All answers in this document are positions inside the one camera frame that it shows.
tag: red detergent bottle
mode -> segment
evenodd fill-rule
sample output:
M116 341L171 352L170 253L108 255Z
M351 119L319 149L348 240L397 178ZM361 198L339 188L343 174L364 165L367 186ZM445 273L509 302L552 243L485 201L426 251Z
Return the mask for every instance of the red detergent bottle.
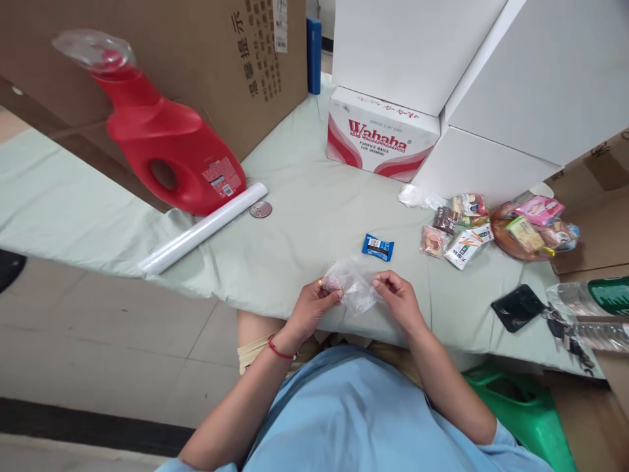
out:
M87 69L105 90L114 106L107 120L109 136L159 199L207 216L245 190L244 171L231 150L195 110L157 91L136 67L126 41L74 29L52 45ZM174 177L168 183L154 173L164 165Z

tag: wahaha logo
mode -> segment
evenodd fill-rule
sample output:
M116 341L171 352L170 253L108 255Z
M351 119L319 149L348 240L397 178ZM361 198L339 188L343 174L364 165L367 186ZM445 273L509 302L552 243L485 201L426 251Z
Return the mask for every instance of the wahaha logo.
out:
M389 149L395 149L399 152L406 152L406 143L401 143L395 136L381 136L376 130L366 130L367 125L363 125L358 121L349 120L349 134L365 141L370 141Z

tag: white roll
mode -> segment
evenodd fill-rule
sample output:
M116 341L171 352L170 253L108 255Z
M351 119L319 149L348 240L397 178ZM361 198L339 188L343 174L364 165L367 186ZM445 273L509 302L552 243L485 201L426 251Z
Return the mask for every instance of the white roll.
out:
M181 236L158 248L145 260L140 262L138 267L147 275L158 275L162 273L236 218L240 213L244 212L247 208L264 197L268 192L267 188L260 182L253 184L238 197L225 203L217 211L206 216L192 228L182 233Z

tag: red string bracelet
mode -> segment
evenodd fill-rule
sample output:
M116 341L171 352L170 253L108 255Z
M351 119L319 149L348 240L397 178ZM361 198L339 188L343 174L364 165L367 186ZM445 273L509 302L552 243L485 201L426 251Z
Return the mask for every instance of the red string bracelet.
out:
M290 361L296 361L297 360L297 354L299 354L299 352L295 353L295 355L289 356L286 354L282 354L280 351L277 350L277 348L275 347L275 344L273 344L272 339L275 337L275 334L272 334L269 336L269 339L267 340L267 344L269 346L269 349L271 351L273 351L275 353L276 356L281 357L282 359L288 359Z

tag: human arm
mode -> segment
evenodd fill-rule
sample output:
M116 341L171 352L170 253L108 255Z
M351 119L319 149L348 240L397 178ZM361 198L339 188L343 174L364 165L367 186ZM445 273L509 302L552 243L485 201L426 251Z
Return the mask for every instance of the human arm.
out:
M341 290L328 294L318 281L304 286L291 317L273 338L277 351L296 353L328 308L341 303L342 296ZM232 462L242 465L291 363L265 347L188 440L179 459L200 470Z
M474 444L491 444L496 434L496 417L430 331L411 284L393 271L384 271L375 276L373 285L406 335L431 405Z

